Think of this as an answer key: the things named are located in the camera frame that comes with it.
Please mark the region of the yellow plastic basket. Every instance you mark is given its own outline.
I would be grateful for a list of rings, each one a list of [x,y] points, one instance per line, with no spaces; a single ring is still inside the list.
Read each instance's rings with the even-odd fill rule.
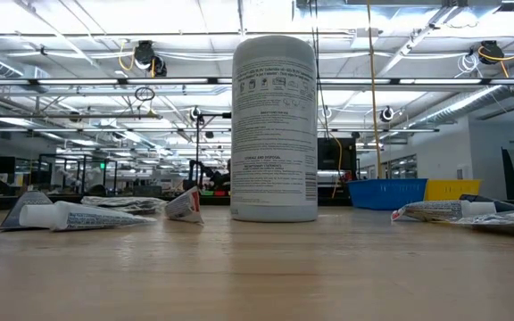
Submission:
[[[425,201],[450,201],[458,200],[463,194],[479,194],[480,180],[455,179],[440,180],[429,179],[427,181]]]

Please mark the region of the white travel toothpaste tube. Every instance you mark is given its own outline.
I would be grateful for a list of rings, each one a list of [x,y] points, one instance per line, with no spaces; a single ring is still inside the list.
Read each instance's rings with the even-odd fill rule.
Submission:
[[[156,218],[71,202],[25,205],[19,214],[21,226],[46,228],[54,232],[115,228],[156,222]]]

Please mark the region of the dark grey travel tube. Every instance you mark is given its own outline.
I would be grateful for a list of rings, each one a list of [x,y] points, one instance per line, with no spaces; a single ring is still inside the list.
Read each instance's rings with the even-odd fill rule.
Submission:
[[[13,232],[21,230],[37,230],[36,227],[22,226],[20,224],[21,209],[25,205],[50,205],[53,202],[42,192],[28,191],[24,193],[12,206],[0,225],[0,232]]]
[[[463,194],[460,197],[460,200],[462,201],[469,201],[469,202],[486,202],[491,203],[497,212],[504,212],[504,211],[512,211],[514,210],[514,204],[503,202],[491,198],[487,198],[480,195],[474,195],[474,194]]]

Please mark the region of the white disinfecting wipes canister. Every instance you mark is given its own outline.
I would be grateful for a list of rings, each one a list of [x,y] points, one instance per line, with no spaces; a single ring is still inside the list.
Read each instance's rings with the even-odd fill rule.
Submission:
[[[318,217],[315,54],[288,36],[256,37],[232,67],[231,200],[234,220],[310,222]]]

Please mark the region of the blue plastic basket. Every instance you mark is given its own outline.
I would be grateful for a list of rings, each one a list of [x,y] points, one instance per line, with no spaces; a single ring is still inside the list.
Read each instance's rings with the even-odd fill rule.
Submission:
[[[424,200],[426,178],[356,180],[347,183],[352,206],[368,210],[397,210]]]

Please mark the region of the white toothpaste tube red end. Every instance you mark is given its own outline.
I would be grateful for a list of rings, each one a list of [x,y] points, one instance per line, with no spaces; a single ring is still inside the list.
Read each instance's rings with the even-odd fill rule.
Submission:
[[[391,220],[396,221],[399,218],[407,217],[423,222],[455,222],[462,218],[473,218],[495,212],[496,208],[493,202],[425,201],[409,203],[395,210],[391,215]]]
[[[202,224],[198,188],[194,186],[167,203],[164,208],[164,215],[169,220]]]

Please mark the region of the black wall monitor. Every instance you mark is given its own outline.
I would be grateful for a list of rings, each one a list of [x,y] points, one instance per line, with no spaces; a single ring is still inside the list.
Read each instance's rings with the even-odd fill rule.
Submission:
[[[318,169],[356,170],[356,140],[354,138],[319,138]]]

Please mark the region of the black framed glass enclosure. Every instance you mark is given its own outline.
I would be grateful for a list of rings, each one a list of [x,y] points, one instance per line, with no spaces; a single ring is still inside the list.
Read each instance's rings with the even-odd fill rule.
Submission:
[[[106,193],[116,189],[119,181],[119,163],[107,157],[84,153],[41,153],[32,162],[30,174],[33,185],[48,185],[50,191],[59,187],[59,192],[66,189],[85,195],[95,186],[104,187]]]

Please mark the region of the black workstation frame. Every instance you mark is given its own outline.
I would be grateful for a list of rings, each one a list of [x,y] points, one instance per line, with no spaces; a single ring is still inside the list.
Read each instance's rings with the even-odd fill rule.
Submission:
[[[199,160],[200,155],[200,133],[202,131],[201,129],[201,119],[203,117],[211,117],[211,119],[207,122],[209,124],[213,119],[216,117],[221,117],[223,119],[230,119],[231,113],[230,112],[222,112],[222,113],[203,113],[201,112],[199,115],[199,118],[195,122],[195,160]]]

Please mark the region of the black leaning panel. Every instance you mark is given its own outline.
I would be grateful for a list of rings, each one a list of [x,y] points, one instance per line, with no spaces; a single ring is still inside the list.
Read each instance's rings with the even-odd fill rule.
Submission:
[[[503,175],[508,200],[514,200],[514,167],[507,149],[502,149]]]

